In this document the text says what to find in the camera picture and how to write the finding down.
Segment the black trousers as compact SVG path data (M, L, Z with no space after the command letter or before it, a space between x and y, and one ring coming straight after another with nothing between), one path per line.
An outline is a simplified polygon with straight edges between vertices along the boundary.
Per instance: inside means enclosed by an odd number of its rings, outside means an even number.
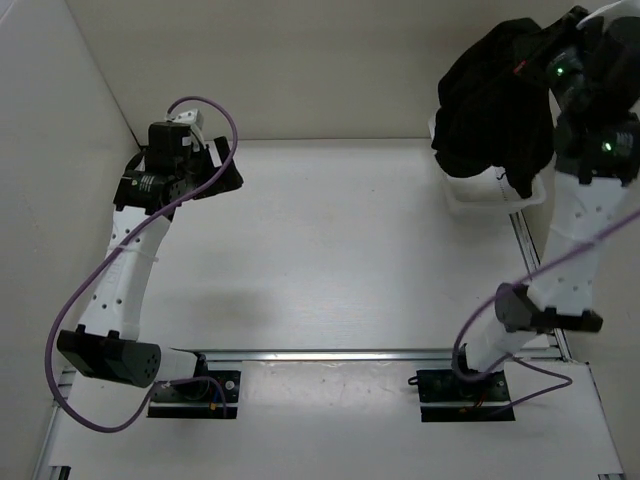
M546 28L531 18L503 21L440 79L432 148L447 175L465 179L502 167L521 198L532 196L534 177L553 156L553 120L549 87L519 71L563 33L561 20Z

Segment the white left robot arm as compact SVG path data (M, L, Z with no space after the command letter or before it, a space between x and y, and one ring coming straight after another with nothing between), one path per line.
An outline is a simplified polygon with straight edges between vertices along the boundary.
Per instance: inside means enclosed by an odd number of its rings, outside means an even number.
M85 377L140 388L175 380L188 400L208 392L210 377L198 354L139 339L145 290L174 216L162 209L220 169L200 137L202 124L196 111L151 124L148 146L125 168L113 200L109 250L116 258L99 274L76 329L61 330L56 342Z

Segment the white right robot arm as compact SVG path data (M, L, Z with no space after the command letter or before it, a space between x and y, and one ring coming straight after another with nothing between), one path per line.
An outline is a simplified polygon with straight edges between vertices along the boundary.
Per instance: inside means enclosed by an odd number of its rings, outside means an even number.
M576 7L515 48L515 77L550 91L560 109L554 130L555 200L542 265L500 285L494 317L472 340L457 338L449 387L470 400L536 336L560 328L597 332L592 282L615 213L639 175L639 5Z

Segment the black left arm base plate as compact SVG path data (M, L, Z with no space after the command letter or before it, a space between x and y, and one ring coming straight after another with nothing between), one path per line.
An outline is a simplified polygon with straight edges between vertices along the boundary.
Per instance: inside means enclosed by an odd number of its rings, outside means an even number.
M147 417L177 420L233 420L237 418L241 371L202 362L195 382L158 389Z

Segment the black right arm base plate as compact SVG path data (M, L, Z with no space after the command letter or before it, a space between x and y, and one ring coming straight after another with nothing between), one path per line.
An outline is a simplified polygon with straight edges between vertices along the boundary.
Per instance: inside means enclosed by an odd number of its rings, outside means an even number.
M418 370L407 380L418 389L423 423L511 422L515 420L505 374L475 383L450 370Z

